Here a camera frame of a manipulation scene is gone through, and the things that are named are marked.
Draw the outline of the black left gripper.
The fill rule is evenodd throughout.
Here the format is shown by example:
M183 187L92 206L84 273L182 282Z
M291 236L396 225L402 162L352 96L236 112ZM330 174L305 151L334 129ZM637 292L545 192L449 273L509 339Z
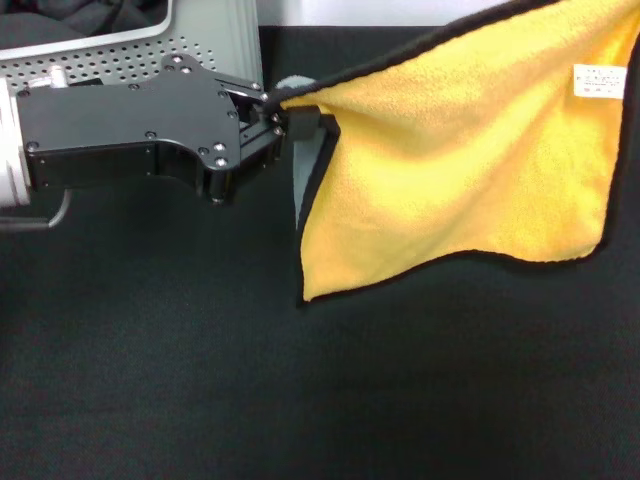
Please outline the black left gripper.
M31 183L84 188L129 177L178 179L222 202L240 163L238 102L264 104L252 80L215 74L189 56L119 85L33 88L17 96Z

